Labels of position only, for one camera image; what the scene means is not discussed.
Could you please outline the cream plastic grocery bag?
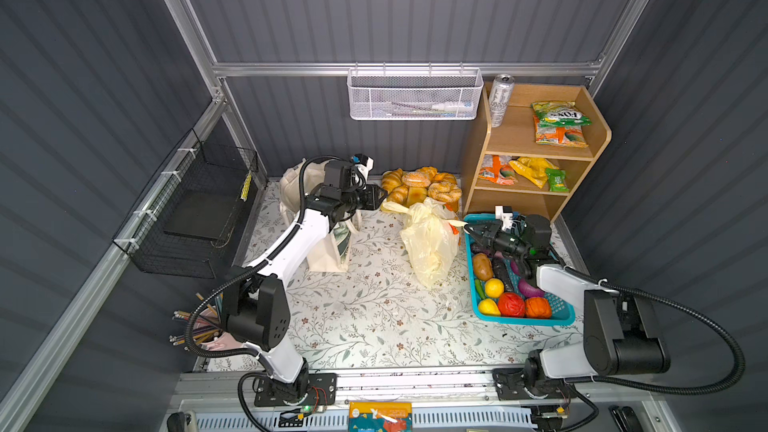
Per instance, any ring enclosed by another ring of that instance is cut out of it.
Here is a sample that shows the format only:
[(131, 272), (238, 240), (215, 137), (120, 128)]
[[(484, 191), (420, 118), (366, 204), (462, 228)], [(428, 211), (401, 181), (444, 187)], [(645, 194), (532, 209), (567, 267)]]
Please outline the cream plastic grocery bag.
[(432, 198), (410, 207), (387, 200), (380, 210), (404, 217), (400, 237), (417, 280), (427, 288), (443, 281), (466, 223)]

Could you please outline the teal plastic basket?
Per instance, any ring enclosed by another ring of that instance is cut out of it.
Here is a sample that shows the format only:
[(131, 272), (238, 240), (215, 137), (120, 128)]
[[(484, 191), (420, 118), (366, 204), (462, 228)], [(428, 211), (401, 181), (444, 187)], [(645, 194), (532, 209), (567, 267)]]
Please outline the teal plastic basket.
[(484, 321), (535, 327), (569, 326), (574, 307), (531, 284), (539, 265), (562, 265), (548, 219), (502, 208), (464, 217), (471, 305)]

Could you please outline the beige canvas tote bag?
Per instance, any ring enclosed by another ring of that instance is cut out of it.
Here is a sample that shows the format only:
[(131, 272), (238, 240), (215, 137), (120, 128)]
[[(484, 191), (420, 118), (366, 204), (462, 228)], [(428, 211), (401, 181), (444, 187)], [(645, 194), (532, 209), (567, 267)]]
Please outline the beige canvas tote bag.
[[(311, 192), (316, 186), (322, 184), (325, 178), (324, 165), (309, 164), (305, 169), (303, 179), (300, 179), (300, 170), (304, 163), (300, 163), (285, 171), (279, 181), (279, 209), (286, 225), (291, 226), (300, 212), (299, 185), (304, 184), (305, 192)], [(362, 228), (362, 217), (357, 212), (348, 221), (336, 223), (330, 226), (327, 214), (318, 210), (308, 209), (301, 223), (302, 231), (298, 239), (293, 239), (291, 246), (306, 246), (309, 243), (308, 229), (313, 238), (317, 238), (311, 249), (308, 250), (305, 262), (310, 272), (342, 273), (347, 272), (352, 255), (352, 242), (354, 236)]]

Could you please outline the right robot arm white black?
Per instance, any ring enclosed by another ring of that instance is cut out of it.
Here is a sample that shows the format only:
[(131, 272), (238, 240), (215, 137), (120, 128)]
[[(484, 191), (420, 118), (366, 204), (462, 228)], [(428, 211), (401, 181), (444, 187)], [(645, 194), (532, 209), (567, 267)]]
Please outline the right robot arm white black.
[[(565, 264), (551, 245), (550, 222), (543, 216), (500, 217), (469, 222), (472, 242), (499, 252), (520, 279), (564, 300), (583, 315), (579, 344), (539, 349), (526, 359), (514, 384), (534, 397), (578, 383), (601, 382), (671, 395), (705, 395), (734, 386), (744, 375), (745, 355), (736, 339), (719, 324), (676, 301), (635, 288), (594, 279)], [(654, 306), (661, 304), (701, 322), (717, 334), (733, 356), (731, 371), (707, 385), (672, 387), (635, 381), (637, 375), (662, 374), (671, 357)]]

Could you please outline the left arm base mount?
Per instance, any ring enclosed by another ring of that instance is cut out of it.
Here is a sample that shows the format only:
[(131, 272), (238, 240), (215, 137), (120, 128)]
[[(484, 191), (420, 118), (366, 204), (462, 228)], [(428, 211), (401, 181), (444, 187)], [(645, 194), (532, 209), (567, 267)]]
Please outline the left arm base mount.
[(293, 383), (258, 378), (254, 391), (256, 407), (329, 406), (335, 403), (338, 375), (300, 373)]

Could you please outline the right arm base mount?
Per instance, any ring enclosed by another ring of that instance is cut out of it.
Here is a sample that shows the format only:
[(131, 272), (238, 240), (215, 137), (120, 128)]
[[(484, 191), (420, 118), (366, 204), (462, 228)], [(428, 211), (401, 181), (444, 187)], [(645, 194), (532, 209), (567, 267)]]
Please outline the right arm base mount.
[(500, 400), (564, 399), (574, 395), (561, 379), (550, 379), (535, 367), (495, 368), (491, 371), (493, 384)]

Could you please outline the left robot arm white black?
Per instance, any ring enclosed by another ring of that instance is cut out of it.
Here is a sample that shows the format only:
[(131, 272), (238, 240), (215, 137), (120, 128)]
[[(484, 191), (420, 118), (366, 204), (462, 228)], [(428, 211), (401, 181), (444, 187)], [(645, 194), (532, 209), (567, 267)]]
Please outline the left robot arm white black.
[[(202, 358), (248, 355), (256, 358), (266, 376), (301, 388), (306, 360), (286, 337), (290, 307), (286, 288), (309, 252), (339, 223), (359, 210), (375, 210), (387, 197), (368, 181), (374, 160), (364, 154), (348, 159), (324, 155), (306, 160), (298, 172), (299, 210), (276, 243), (234, 277), (214, 289), (191, 312), (184, 341)], [(219, 326), (240, 344), (238, 348), (210, 350), (194, 339), (194, 326), (207, 306), (222, 299)]]

